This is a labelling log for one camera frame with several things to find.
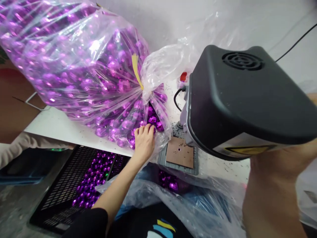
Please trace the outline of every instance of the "cardboard box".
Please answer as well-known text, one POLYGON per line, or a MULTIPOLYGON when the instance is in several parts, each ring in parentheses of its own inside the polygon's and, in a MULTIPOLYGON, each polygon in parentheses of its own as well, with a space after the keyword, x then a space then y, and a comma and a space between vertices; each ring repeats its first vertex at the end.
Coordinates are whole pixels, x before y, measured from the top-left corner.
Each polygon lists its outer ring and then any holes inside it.
POLYGON ((0 48, 0 143, 11 144, 45 108, 38 94, 26 103, 34 93, 33 86, 0 48))

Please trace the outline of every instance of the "brown cardboard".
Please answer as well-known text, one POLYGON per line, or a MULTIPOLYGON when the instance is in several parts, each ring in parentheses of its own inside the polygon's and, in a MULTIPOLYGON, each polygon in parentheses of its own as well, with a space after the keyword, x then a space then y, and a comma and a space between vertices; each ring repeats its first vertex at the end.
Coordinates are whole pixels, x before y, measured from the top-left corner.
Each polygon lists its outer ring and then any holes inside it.
POLYGON ((166 161, 194 168, 194 150, 182 138, 172 137, 167 144, 166 161))
MULTIPOLYGON (((25 103, 35 90, 0 48, 0 143, 12 141, 32 122, 40 110, 25 103)), ((44 109, 36 94, 30 104, 44 109)))

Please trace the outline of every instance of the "black machine housing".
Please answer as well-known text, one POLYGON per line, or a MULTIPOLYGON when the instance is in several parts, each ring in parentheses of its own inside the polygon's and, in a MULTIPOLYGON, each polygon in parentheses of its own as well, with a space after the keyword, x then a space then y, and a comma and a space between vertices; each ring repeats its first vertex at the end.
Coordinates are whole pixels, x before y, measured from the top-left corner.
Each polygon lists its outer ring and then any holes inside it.
POLYGON ((243 158, 214 148, 241 133, 284 145, 317 137, 317 107, 262 47, 207 46, 185 100, 180 123, 187 145, 225 160, 243 158))

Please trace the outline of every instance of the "sleeve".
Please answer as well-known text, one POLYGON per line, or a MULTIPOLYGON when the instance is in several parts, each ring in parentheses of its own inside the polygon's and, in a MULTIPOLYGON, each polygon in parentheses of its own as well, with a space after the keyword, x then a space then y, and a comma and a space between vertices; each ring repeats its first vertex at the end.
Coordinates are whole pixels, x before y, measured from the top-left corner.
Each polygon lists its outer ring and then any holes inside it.
POLYGON ((102 208, 84 211, 67 229, 63 238, 105 238, 108 214, 102 208))

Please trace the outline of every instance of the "warning label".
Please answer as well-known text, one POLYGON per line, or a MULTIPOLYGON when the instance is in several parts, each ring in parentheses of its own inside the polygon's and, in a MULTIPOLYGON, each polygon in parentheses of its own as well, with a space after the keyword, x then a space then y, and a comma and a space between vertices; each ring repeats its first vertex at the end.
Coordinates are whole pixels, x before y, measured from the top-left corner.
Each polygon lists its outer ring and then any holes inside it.
POLYGON ((242 133, 214 148, 215 151, 230 157, 246 158, 268 150, 279 149, 287 145, 277 144, 267 140, 242 133))
POLYGON ((228 151, 236 152, 243 155, 256 155, 265 151, 273 149, 276 145, 262 145, 262 146, 246 146, 246 147, 227 147, 228 151))

